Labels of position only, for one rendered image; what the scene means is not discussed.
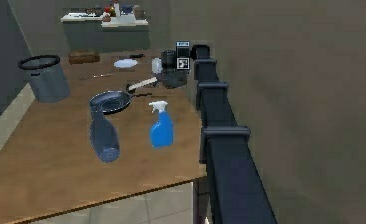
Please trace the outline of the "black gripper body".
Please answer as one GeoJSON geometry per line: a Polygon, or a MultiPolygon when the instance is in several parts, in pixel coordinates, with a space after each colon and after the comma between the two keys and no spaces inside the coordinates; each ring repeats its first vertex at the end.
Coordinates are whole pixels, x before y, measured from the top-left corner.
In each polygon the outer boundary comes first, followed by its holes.
{"type": "Polygon", "coordinates": [[[177,57],[174,50],[166,50],[161,53],[162,71],[159,80],[168,88],[179,88],[187,84],[187,70],[177,69],[177,57]]]}

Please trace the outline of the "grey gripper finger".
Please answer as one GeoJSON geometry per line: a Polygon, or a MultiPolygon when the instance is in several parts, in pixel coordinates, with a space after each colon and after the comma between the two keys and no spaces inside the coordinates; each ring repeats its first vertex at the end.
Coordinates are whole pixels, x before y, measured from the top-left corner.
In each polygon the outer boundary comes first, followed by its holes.
{"type": "Polygon", "coordinates": [[[137,82],[135,84],[127,85],[126,90],[127,90],[127,92],[134,92],[138,88],[141,88],[141,87],[144,87],[144,86],[147,86],[147,85],[151,85],[151,84],[155,84],[157,82],[158,82],[158,79],[156,77],[152,77],[152,78],[137,82]]]}

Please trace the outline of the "blue spray bottle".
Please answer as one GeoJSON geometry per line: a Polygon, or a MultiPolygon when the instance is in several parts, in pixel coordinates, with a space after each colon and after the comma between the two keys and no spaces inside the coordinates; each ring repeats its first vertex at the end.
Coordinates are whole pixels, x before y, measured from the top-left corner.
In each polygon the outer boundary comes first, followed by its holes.
{"type": "Polygon", "coordinates": [[[170,146],[174,140],[173,122],[166,110],[166,101],[154,101],[149,103],[152,111],[158,111],[158,120],[150,129],[150,141],[154,148],[170,146]]]}

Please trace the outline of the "dark blue glass bottle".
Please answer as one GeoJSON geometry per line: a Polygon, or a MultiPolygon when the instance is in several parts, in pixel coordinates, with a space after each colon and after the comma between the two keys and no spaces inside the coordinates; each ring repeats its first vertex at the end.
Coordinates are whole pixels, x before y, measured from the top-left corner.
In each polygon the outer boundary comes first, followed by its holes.
{"type": "Polygon", "coordinates": [[[97,157],[105,163],[115,161],[120,155],[118,134],[112,123],[98,107],[91,107],[90,143],[97,157]]]}

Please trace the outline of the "white cup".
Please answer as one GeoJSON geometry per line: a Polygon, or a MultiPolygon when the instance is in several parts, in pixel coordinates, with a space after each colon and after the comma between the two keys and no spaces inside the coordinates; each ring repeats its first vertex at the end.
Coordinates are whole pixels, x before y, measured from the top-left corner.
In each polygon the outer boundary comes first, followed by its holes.
{"type": "Polygon", "coordinates": [[[152,72],[154,74],[161,74],[163,70],[162,60],[160,58],[152,59],[152,72]]]}

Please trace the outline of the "white plate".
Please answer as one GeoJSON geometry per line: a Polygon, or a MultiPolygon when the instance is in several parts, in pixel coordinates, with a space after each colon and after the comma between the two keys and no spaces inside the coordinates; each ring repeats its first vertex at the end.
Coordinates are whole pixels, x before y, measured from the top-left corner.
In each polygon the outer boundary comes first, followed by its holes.
{"type": "Polygon", "coordinates": [[[131,68],[138,64],[134,59],[121,59],[114,63],[116,68],[131,68]]]}

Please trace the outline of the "black frying pan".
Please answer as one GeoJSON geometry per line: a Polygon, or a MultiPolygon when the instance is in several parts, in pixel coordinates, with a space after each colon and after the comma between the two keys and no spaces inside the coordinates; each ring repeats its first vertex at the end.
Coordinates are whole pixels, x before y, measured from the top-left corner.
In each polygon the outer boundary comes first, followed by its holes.
{"type": "Polygon", "coordinates": [[[149,93],[130,94],[124,91],[106,91],[92,97],[89,106],[92,112],[117,113],[125,110],[133,98],[143,96],[149,96],[149,93]]]}

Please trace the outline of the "thin brown pencil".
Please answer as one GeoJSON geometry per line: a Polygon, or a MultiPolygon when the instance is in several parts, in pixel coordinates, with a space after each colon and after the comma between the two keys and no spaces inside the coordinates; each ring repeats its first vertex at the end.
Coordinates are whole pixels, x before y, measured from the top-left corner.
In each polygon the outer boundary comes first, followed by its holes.
{"type": "Polygon", "coordinates": [[[81,77],[81,78],[79,78],[79,80],[88,80],[88,79],[96,79],[96,78],[110,77],[110,76],[113,76],[113,75],[114,74],[112,74],[112,73],[92,75],[92,76],[81,77]]]}

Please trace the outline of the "grey green kitchen counter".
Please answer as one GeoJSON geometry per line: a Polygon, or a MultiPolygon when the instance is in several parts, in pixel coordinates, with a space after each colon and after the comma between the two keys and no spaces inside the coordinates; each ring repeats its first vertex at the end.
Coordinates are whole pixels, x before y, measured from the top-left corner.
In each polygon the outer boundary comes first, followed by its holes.
{"type": "Polygon", "coordinates": [[[71,50],[94,49],[100,53],[133,51],[150,47],[147,20],[136,20],[133,14],[112,17],[65,15],[60,21],[71,50]]]}

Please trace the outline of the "brown bread loaf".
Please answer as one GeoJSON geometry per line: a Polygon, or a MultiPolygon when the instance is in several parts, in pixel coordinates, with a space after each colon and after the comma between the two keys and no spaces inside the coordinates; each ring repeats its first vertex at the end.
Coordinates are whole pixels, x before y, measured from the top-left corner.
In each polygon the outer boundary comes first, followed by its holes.
{"type": "Polygon", "coordinates": [[[94,50],[75,50],[68,54],[70,64],[95,63],[100,61],[100,55],[94,50]]]}

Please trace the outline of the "brown jar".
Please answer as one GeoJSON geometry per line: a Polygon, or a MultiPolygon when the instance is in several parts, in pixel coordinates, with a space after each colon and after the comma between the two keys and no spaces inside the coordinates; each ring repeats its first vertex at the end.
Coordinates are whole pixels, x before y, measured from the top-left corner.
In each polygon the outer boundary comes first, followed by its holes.
{"type": "Polygon", "coordinates": [[[145,11],[141,6],[135,5],[133,7],[133,13],[134,13],[134,16],[135,16],[136,20],[144,20],[145,19],[145,11]]]}

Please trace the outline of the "dark pan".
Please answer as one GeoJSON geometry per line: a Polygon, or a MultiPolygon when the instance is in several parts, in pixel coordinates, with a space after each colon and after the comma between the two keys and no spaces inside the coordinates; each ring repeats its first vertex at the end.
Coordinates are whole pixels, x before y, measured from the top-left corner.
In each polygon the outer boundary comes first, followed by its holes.
{"type": "Polygon", "coordinates": [[[90,15],[90,14],[94,14],[96,17],[99,17],[103,14],[103,10],[100,6],[95,6],[93,8],[86,8],[85,12],[90,15]]]}

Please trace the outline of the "grey round bin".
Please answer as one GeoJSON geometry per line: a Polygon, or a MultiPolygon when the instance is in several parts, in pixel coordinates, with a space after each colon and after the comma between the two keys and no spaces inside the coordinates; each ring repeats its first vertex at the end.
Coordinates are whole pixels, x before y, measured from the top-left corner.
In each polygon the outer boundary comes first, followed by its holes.
{"type": "Polygon", "coordinates": [[[58,55],[38,55],[21,60],[18,67],[29,76],[29,85],[40,103],[55,103],[70,94],[58,55]]]}

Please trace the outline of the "brown wooden table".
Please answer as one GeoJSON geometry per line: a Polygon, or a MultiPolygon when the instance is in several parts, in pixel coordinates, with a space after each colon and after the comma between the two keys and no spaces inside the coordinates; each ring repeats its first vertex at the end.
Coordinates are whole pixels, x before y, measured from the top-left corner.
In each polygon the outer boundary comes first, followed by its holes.
{"type": "Polygon", "coordinates": [[[180,89],[144,88],[149,96],[132,99],[109,115],[119,135],[120,157],[104,163],[89,141],[89,100],[151,75],[154,53],[130,69],[118,69],[122,53],[104,53],[97,63],[62,64],[70,95],[57,103],[33,102],[0,152],[0,224],[26,224],[73,210],[159,190],[202,176],[198,162],[201,121],[180,89]],[[113,76],[79,80],[112,73],[113,76]],[[170,146],[154,148],[150,129],[166,101],[173,122],[170,146]]]}

